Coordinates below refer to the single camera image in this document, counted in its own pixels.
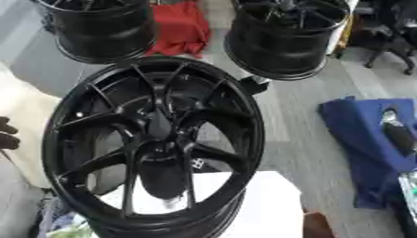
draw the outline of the hand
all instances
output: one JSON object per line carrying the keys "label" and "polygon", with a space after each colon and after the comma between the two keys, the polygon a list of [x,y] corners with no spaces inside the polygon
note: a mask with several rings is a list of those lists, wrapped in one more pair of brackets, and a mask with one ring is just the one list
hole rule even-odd
{"label": "hand", "polygon": [[8,121],[10,120],[7,117],[0,116],[0,150],[16,150],[19,148],[20,140],[11,136],[18,133],[18,129],[9,126]]}

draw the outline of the white cloth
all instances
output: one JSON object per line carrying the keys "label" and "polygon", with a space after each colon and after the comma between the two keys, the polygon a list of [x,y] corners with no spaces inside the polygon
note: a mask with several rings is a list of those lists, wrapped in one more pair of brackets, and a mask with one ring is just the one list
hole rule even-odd
{"label": "white cloth", "polygon": [[0,62],[0,116],[19,130],[20,147],[5,150],[21,174],[34,186],[50,188],[41,160],[45,125],[60,100],[16,78]]}
{"label": "white cloth", "polygon": [[[227,180],[230,173],[194,174],[197,201],[204,200]],[[123,185],[102,196],[108,205],[120,208]],[[242,207],[221,238],[303,238],[303,208],[300,191],[275,171],[257,172],[247,187]],[[169,205],[151,196],[136,183],[133,206],[137,213],[158,214],[184,209],[186,196]]]}

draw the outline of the person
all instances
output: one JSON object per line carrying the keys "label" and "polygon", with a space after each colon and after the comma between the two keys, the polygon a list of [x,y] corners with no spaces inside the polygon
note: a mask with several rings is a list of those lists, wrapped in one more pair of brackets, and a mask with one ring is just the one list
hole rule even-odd
{"label": "person", "polygon": [[47,120],[60,99],[0,62],[0,238],[27,238],[49,189],[41,160]]}
{"label": "person", "polygon": [[0,116],[0,150],[16,150],[19,148],[20,140],[13,135],[18,133],[18,129],[10,126],[9,118]]}
{"label": "person", "polygon": [[0,116],[0,237],[22,238],[28,237],[44,194],[26,181],[4,152],[17,150],[20,145],[18,129],[9,121]]}

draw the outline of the blue towel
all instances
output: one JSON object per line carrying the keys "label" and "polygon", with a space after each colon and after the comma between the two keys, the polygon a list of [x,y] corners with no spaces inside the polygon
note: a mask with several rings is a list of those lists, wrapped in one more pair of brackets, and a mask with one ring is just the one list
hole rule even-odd
{"label": "blue towel", "polygon": [[412,99],[336,99],[318,107],[330,133],[343,146],[356,185],[355,207],[385,208],[398,196],[398,175],[417,167],[414,155],[404,157],[383,133],[387,109],[417,138]]}

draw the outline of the gray carpet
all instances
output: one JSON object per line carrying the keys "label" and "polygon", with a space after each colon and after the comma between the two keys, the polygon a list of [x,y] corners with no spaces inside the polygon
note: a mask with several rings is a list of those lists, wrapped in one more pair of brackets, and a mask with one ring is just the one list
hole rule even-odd
{"label": "gray carpet", "polygon": [[[63,57],[52,35],[41,30],[28,0],[1,2],[0,60],[19,78],[62,97],[80,79],[103,67]],[[222,50],[234,16],[231,5],[224,0],[201,0],[201,6],[213,29],[203,61],[242,78],[246,73]],[[267,92],[256,96],[267,131],[262,169],[274,169],[293,181],[303,192],[305,207],[324,213],[339,238],[401,237],[389,211],[352,207],[348,164],[316,113],[318,103],[348,95],[359,99],[417,96],[417,73],[403,75],[403,63],[389,54],[379,58],[374,69],[366,69],[362,62],[368,54],[349,49],[342,60],[329,59],[319,75],[300,82],[273,82]]]}

